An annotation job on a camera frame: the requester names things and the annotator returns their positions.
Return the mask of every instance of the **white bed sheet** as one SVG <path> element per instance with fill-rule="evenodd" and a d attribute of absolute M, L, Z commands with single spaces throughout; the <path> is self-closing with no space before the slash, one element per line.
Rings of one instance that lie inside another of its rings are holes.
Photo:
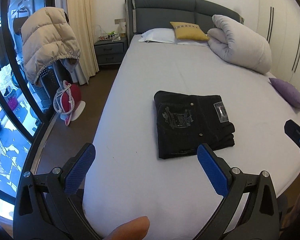
<path fill-rule="evenodd" d="M 235 146 L 215 153 L 245 173 L 269 171 L 279 196 L 300 172 L 300 151 L 284 133 L 288 119 L 300 125 L 300 110 L 275 91 L 272 75 L 226 63 L 207 47 L 139 39 L 131 42 L 93 141 L 96 159 L 83 198 L 91 226 L 106 236 L 146 215 L 151 225 L 145 239 L 192 239 L 222 199 L 196 156 L 158 158 L 153 100 L 158 90 L 220 95 L 235 126 Z"/>

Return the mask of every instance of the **rolled comforter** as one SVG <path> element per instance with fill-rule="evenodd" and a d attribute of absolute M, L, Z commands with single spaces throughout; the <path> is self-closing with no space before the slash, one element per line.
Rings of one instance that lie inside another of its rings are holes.
<path fill-rule="evenodd" d="M 271 49 L 267 40 L 243 24 L 223 15 L 214 15 L 217 28 L 210 29 L 208 44 L 221 59 L 249 68 L 261 74 L 272 66 Z"/>

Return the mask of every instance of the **beige curtain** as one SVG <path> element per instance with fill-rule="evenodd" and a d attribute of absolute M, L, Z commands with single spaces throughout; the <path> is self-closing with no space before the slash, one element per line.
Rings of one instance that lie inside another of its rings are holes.
<path fill-rule="evenodd" d="M 89 83 L 89 78 L 99 71 L 94 43 L 96 35 L 95 0 L 67 0 L 70 26 L 81 49 L 81 58 L 75 69 L 79 84 Z"/>

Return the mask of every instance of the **purple cushion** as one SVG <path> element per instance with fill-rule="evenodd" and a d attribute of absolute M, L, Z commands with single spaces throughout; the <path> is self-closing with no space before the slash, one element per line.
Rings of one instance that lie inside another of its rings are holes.
<path fill-rule="evenodd" d="M 272 86 L 290 105 L 300 108 L 300 92 L 290 83 L 278 78 L 269 78 Z"/>

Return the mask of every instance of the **brown floor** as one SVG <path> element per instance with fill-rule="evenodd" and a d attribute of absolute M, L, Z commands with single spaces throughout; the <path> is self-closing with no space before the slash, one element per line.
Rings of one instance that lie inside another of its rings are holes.
<path fill-rule="evenodd" d="M 42 150 L 37 174 L 48 173 L 56 166 L 63 166 L 86 142 L 92 143 L 117 72 L 116 68 L 102 69 L 90 78 L 89 85 L 80 87 L 86 108 L 76 121 L 70 123 L 69 127 L 66 127 L 60 118 L 57 119 Z M 300 174 L 285 191 L 289 206 L 293 206 L 299 192 Z"/>

